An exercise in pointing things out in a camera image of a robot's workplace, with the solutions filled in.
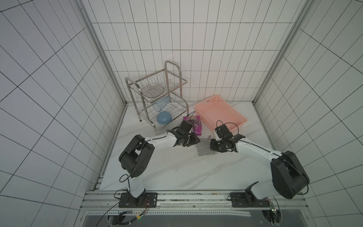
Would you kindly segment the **pink plastic basket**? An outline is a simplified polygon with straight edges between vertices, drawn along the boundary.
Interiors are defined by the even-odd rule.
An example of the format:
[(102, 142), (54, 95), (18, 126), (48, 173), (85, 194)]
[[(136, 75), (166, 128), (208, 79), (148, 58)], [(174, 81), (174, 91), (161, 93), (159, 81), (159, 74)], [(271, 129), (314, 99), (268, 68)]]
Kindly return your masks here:
[(228, 129), (236, 134), (248, 120), (230, 106), (221, 96), (214, 95), (194, 107), (196, 115), (211, 130), (221, 125), (223, 122)]

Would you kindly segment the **purple snack packet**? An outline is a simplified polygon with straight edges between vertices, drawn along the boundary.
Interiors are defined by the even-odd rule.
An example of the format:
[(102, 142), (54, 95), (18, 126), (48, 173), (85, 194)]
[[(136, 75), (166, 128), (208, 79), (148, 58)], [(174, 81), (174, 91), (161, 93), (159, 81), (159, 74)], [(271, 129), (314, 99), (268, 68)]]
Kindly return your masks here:
[(194, 126), (192, 131), (195, 131), (197, 136), (201, 136), (201, 134), (202, 134), (202, 124), (201, 124), (201, 118), (200, 118), (199, 115), (196, 115), (196, 116), (184, 116), (183, 119)]

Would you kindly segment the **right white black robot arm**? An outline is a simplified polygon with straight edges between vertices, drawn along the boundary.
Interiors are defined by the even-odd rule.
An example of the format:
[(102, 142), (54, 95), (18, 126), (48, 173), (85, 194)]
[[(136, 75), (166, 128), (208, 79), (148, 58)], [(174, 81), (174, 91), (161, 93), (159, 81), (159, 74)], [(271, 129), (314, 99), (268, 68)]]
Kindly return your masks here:
[(259, 200), (277, 195), (292, 199), (298, 194), (301, 195), (301, 191), (309, 186), (307, 173), (291, 151), (272, 150), (242, 138), (239, 134), (227, 140), (212, 139), (210, 148), (220, 153), (236, 152), (247, 155), (270, 170), (269, 180), (254, 182), (246, 188), (247, 192)]

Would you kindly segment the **clear blue plastic cup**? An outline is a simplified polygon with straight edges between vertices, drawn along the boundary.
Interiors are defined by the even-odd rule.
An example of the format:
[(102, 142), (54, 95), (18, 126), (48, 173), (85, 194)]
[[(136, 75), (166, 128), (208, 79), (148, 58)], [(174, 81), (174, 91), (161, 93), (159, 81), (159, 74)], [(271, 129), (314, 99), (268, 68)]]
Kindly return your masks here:
[(156, 112), (162, 111), (170, 103), (170, 97), (164, 96), (163, 98), (157, 100), (153, 103), (152, 107)]

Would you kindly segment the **round metal strainer plate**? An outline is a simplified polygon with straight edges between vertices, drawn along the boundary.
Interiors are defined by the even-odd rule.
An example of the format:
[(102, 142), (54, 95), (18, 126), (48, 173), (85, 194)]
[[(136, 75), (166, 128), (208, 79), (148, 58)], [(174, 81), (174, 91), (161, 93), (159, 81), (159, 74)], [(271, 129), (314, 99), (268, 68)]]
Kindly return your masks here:
[(164, 93), (165, 88), (161, 84), (149, 84), (143, 87), (141, 91), (144, 97), (155, 99)]

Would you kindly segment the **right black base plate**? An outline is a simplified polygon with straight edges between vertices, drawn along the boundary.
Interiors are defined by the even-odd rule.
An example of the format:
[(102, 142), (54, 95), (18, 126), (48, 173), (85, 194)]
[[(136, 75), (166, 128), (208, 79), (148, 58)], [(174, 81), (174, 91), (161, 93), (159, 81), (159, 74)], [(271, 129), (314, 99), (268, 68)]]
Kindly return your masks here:
[(251, 193), (230, 193), (227, 200), (233, 208), (269, 208), (269, 201), (258, 200)]

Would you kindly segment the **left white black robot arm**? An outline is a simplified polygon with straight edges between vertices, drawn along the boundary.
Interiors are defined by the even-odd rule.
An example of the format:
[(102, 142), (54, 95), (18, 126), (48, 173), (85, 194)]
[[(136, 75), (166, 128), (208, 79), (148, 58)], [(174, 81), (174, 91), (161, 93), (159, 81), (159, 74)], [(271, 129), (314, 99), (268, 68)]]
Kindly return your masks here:
[(131, 196), (137, 199), (145, 192), (141, 175), (146, 170), (155, 151), (173, 149), (177, 146), (190, 147), (199, 142), (200, 139), (194, 132), (179, 134), (171, 131), (149, 138), (144, 138), (139, 134), (134, 136), (119, 156), (122, 168), (129, 173)]

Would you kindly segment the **aluminium mounting rail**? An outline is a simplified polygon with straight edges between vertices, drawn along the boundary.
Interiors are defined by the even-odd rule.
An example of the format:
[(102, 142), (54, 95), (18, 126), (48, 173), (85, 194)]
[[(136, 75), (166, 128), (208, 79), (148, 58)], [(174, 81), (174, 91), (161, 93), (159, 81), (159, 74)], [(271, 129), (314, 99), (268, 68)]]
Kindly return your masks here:
[(247, 211), (247, 210), (305, 210), (307, 203), (304, 199), (284, 199), (280, 196), (262, 199), (269, 201), (269, 208), (233, 208), (232, 203), (227, 200), (230, 193), (244, 193), (243, 191), (155, 191), (147, 193), (158, 193), (157, 206), (155, 208), (119, 208), (121, 194), (125, 191), (90, 191), (86, 192), (81, 203), (81, 210), (84, 211), (144, 211), (148, 214), (152, 212), (161, 213), (166, 211), (171, 213), (176, 211), (181, 214), (183, 211)]

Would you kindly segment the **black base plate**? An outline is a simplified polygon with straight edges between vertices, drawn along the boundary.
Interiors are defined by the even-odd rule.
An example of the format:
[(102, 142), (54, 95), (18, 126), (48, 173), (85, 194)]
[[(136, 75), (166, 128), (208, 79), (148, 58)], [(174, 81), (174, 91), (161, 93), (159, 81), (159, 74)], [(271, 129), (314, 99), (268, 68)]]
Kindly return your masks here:
[(230, 193), (227, 200), (233, 208), (269, 208), (269, 201), (258, 200), (251, 193)]
[(157, 206), (158, 193), (143, 192), (135, 198), (131, 193), (122, 193), (119, 208), (155, 208)]

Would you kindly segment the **metal two-tier dish rack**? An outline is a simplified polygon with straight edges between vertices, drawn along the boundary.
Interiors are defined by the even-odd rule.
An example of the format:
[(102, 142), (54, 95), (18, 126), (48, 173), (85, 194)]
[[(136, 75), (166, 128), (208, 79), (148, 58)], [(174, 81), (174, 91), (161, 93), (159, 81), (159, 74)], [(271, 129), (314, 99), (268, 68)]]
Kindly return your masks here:
[[(139, 79), (126, 77), (124, 80), (139, 121), (146, 121), (155, 133), (189, 113), (189, 104), (182, 91), (188, 81), (176, 62), (166, 60), (161, 70)], [(157, 121), (158, 114), (163, 111), (171, 114), (171, 122), (161, 124)]]

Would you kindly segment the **grey striped square dishcloth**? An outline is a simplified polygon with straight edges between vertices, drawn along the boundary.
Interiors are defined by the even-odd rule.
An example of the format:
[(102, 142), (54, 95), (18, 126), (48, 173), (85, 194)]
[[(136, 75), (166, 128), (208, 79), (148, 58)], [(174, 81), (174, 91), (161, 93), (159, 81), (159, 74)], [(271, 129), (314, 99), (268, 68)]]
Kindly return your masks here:
[(199, 142), (196, 144), (197, 154), (199, 157), (216, 154), (216, 151), (213, 151), (210, 148), (210, 144), (211, 144), (211, 136), (199, 139)]

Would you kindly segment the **blue bowl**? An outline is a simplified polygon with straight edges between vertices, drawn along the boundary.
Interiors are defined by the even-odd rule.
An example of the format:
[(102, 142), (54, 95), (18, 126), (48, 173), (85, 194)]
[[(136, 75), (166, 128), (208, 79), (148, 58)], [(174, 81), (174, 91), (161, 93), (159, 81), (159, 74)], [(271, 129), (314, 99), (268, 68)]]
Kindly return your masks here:
[(167, 111), (162, 111), (157, 115), (157, 122), (160, 125), (167, 125), (172, 121), (172, 115)]

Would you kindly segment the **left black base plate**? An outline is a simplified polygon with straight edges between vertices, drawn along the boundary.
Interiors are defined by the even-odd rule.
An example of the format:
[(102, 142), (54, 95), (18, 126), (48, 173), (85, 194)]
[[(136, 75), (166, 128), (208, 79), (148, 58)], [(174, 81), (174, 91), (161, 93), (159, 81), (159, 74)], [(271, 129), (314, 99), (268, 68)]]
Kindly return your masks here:
[(131, 193), (122, 193), (119, 208), (155, 208), (157, 206), (158, 193), (143, 192), (135, 198)]

